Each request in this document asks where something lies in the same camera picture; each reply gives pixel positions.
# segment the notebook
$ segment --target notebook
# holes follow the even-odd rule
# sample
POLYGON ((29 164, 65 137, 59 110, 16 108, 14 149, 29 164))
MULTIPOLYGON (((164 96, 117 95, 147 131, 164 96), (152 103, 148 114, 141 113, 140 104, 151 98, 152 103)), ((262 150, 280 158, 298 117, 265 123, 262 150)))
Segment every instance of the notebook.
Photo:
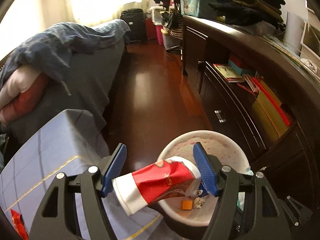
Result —
POLYGON ((213 67, 220 72, 224 78, 230 83, 244 82, 243 77, 237 73, 231 66, 226 64, 212 64, 213 67))
POLYGON ((274 92, 263 82, 260 81, 260 84, 267 90, 267 92, 270 94, 270 96, 276 101, 278 106, 281 106, 281 101, 278 99, 278 97, 274 94, 274 92))
POLYGON ((278 111, 278 113, 280 114, 282 120, 284 121, 286 126, 290 126, 290 124, 292 123, 291 120, 288 119, 288 116, 284 113, 284 111, 282 110, 282 108, 278 105, 278 103, 276 102, 276 100, 272 97, 271 94, 269 94, 269 92, 261 85, 261 83, 259 82, 258 79, 256 78, 252 78, 253 82, 260 88, 260 90, 266 95, 266 97, 268 98, 268 100, 271 102, 271 104, 275 107, 275 109, 278 111))
POLYGON ((282 136, 286 132, 288 127, 284 123, 277 109, 273 106, 273 104, 262 91, 259 92, 257 101, 259 102, 262 109, 266 112, 279 137, 282 136))
POLYGON ((255 100, 252 104, 251 113, 258 126, 263 127, 262 129, 264 132, 262 136, 266 145, 273 145, 279 139, 279 134, 276 132, 275 127, 273 126, 266 112, 261 107, 258 100, 255 100))

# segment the red and white paper cup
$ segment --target red and white paper cup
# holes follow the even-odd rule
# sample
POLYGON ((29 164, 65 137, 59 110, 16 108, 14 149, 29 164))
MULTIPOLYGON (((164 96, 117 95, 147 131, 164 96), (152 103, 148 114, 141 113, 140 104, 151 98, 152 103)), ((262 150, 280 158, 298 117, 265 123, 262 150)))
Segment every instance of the red and white paper cup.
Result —
POLYGON ((116 196, 128 216, 169 197, 197 196, 198 168, 174 156, 112 180, 116 196))

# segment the drawer handle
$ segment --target drawer handle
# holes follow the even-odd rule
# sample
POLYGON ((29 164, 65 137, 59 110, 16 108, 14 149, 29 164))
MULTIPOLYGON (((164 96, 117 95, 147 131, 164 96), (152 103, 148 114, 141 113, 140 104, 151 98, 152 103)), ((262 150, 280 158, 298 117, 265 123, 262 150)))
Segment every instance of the drawer handle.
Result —
POLYGON ((205 62, 198 60, 198 71, 204 71, 205 69, 205 62))
POLYGON ((227 120, 226 119, 223 119, 222 117, 221 117, 221 110, 215 110, 214 111, 215 112, 215 114, 217 115, 217 117, 218 117, 218 119, 219 119, 219 122, 226 122, 227 120))
POLYGON ((265 169, 267 169, 267 168, 269 168, 269 167, 270 167, 270 165, 264 166, 263 168, 260 169, 260 171, 265 171, 265 169))

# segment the pillow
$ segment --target pillow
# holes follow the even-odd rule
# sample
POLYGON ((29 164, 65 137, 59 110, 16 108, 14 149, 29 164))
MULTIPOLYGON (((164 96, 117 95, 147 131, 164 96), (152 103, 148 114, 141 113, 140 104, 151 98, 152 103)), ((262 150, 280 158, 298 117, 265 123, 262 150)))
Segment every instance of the pillow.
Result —
POLYGON ((1 124, 6 126, 19 117, 30 113, 44 94, 48 82, 49 77, 40 73, 27 91, 20 93, 1 109, 1 124))
POLYGON ((40 72, 30 65, 22 65, 14 71, 0 91, 0 109, 20 93, 26 92, 39 75, 40 72))

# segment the dresser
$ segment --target dresser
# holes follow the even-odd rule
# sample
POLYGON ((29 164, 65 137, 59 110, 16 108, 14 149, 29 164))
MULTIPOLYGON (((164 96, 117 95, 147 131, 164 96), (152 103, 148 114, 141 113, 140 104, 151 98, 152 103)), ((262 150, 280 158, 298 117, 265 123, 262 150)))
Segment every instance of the dresser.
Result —
POLYGON ((212 130, 233 139, 253 171, 262 171, 279 198, 290 195, 315 210, 320 204, 320 82, 263 39, 222 23, 183 17, 183 73, 201 98, 212 130), (257 96, 229 83, 212 64, 230 53, 257 71, 281 100, 291 125, 270 139, 257 96))

